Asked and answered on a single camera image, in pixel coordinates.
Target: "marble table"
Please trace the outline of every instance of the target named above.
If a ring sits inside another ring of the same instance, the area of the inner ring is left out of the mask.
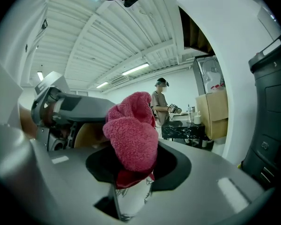
[[[203,138],[205,137],[205,126],[196,125],[188,122],[188,116],[176,115],[173,118],[168,117],[162,125],[162,135],[164,139],[182,138],[182,139],[199,139],[198,148],[202,147]]]

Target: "fluorescent light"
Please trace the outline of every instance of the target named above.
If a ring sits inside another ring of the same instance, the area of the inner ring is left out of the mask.
[[[38,75],[38,77],[39,77],[39,80],[43,80],[44,79],[44,77],[43,77],[43,73],[42,72],[37,72],[37,75]]]
[[[107,84],[108,84],[108,82],[104,82],[104,83],[102,83],[101,85],[97,86],[97,88],[101,88],[101,87],[103,87],[103,86],[105,86],[105,85],[107,85]]]
[[[149,67],[149,64],[145,63],[145,64],[143,64],[143,65],[141,65],[141,66],[135,67],[135,68],[133,68],[133,69],[127,71],[127,72],[122,73],[122,75],[125,76],[125,75],[128,75],[128,74],[130,74],[130,73],[133,73],[133,72],[135,72],[135,71],[137,71],[137,70],[140,70],[140,69],[146,68],[146,67]]]

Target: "pink towel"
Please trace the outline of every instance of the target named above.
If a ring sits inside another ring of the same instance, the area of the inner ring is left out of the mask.
[[[103,127],[119,161],[133,172],[152,172],[157,158],[158,133],[147,92],[136,92],[112,107]]]

